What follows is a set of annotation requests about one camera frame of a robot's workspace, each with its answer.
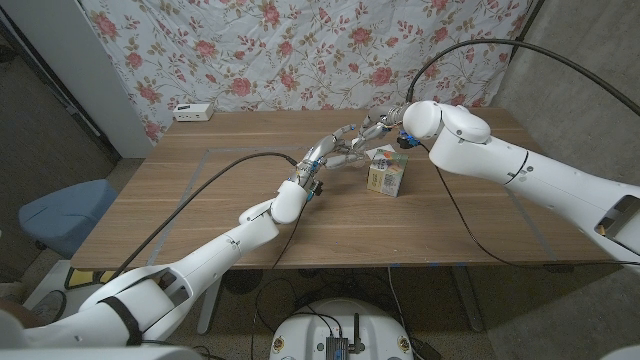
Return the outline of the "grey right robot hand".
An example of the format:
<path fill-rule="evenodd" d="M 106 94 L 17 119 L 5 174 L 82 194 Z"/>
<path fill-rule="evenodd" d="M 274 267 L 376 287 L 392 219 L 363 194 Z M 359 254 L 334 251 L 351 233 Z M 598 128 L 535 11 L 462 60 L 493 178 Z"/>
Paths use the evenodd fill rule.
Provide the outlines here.
<path fill-rule="evenodd" d="M 376 106 L 371 108 L 365 117 L 351 148 L 360 152 L 365 145 L 374 139 L 383 138 L 392 128 L 403 121 L 405 106 Z"/>

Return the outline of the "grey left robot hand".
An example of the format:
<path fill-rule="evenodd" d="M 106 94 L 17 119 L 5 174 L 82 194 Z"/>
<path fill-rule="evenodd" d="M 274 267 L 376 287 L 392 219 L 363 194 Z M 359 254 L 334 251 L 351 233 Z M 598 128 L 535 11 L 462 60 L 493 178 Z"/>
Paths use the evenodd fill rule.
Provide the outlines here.
<path fill-rule="evenodd" d="M 308 187 L 321 167 L 338 169 L 364 159 L 367 140 L 362 134 L 346 141 L 342 136 L 355 129 L 354 124 L 345 125 L 320 139 L 296 165 L 295 176 L 291 180 L 297 185 Z"/>

